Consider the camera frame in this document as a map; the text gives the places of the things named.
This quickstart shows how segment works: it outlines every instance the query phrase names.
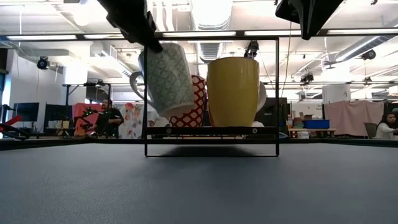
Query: man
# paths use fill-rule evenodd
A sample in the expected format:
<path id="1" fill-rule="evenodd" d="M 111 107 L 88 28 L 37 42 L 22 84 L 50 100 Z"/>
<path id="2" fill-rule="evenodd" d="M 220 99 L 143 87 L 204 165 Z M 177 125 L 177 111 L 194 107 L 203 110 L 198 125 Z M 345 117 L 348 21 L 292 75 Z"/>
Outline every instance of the man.
<path id="1" fill-rule="evenodd" d="M 110 137 L 119 137 L 119 126 L 123 124 L 124 119 L 120 111 L 116 108 L 112 108 L 112 101 L 104 100 L 101 108 L 102 113 L 98 113 L 97 121 L 94 125 L 95 131 L 99 135 L 107 134 Z"/>

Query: black wire frame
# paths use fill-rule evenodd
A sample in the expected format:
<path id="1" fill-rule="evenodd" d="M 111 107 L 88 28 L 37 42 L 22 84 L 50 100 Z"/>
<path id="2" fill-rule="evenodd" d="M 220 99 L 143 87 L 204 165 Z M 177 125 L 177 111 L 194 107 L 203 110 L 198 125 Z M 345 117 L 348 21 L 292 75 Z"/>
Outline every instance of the black wire frame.
<path id="1" fill-rule="evenodd" d="M 193 41 L 203 41 L 203 40 L 273 40 L 275 41 L 275 108 L 276 108 L 276 114 L 277 114 L 277 119 L 275 119 L 275 129 L 274 129 L 274 134 L 275 134 L 275 154 L 260 154 L 260 155 L 245 155 L 245 156 L 238 156 L 238 157 L 278 157 L 279 156 L 279 145 L 280 145 L 280 138 L 279 138 L 279 37 L 274 37 L 274 36 L 245 36 L 245 35 L 236 35 L 236 36 L 223 36 L 223 37 L 159 37 L 157 40 L 166 40 L 166 41 L 187 41 L 187 40 L 193 40 Z M 148 153 L 148 144 L 156 144 L 156 141 L 153 141 L 155 139 L 148 139 L 148 120 L 147 120 L 147 113 L 148 113 L 148 87 L 147 87 L 147 81 L 148 81 L 148 46 L 144 46 L 144 115 L 143 115 L 143 122 L 142 122 L 142 138 L 144 140 L 144 154 L 146 157 L 185 157 L 185 156 L 179 156 L 179 155 L 169 155 L 169 154 L 161 154 L 161 155 L 150 155 Z M 211 141 L 207 140 L 202 140 L 203 144 L 255 144 L 254 141 L 255 139 L 229 139 L 226 141 L 226 139 L 212 139 Z M 161 144 L 186 144 L 188 139 L 164 139 L 161 142 Z"/>

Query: pink curtain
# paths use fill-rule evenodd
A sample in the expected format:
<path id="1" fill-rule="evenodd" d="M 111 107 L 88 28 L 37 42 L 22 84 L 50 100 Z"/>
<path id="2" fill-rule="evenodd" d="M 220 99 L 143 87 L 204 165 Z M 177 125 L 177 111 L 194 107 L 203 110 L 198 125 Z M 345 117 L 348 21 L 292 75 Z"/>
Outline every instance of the pink curtain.
<path id="1" fill-rule="evenodd" d="M 364 123 L 379 123 L 384 111 L 384 103 L 368 101 L 340 101 L 325 104 L 325 118 L 335 134 L 367 136 Z"/>
<path id="2" fill-rule="evenodd" d="M 83 115 L 84 111 L 86 110 L 87 107 L 90 107 L 93 110 L 97 111 L 102 111 L 101 105 L 100 104 L 84 104 L 84 103 L 77 103 L 72 106 L 72 116 L 73 120 L 77 116 Z M 85 119 L 89 121 L 91 124 L 95 124 L 98 118 L 98 113 L 94 113 L 92 115 L 87 116 Z M 84 124 L 85 122 L 79 119 L 76 124 L 75 124 L 75 136 L 84 136 L 85 130 L 80 126 L 81 124 Z"/>

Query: person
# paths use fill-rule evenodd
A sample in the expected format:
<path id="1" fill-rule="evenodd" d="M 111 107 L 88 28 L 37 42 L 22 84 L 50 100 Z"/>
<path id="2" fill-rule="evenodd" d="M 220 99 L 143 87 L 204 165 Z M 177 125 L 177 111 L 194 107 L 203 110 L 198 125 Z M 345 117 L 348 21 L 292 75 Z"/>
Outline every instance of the person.
<path id="1" fill-rule="evenodd" d="M 98 113 L 97 121 L 94 125 L 94 130 L 99 134 L 107 134 L 111 137 L 119 137 L 119 126 L 123 124 L 124 119 L 120 111 L 112 107 L 112 101 L 104 100 L 101 109 L 102 113 Z"/>
<path id="2" fill-rule="evenodd" d="M 376 139 L 395 139 L 394 133 L 398 130 L 395 127 L 396 117 L 391 113 L 386 113 L 381 118 L 376 130 Z"/>

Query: shelf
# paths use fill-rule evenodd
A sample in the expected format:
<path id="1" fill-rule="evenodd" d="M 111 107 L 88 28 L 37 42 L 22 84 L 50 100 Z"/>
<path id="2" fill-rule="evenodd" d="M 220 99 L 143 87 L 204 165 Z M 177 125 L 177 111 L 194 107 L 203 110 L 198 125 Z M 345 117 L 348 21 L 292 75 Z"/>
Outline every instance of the shelf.
<path id="1" fill-rule="evenodd" d="M 147 128 L 148 135 L 248 135 L 248 134 L 276 134 L 275 127 L 203 127 L 203 128 Z"/>

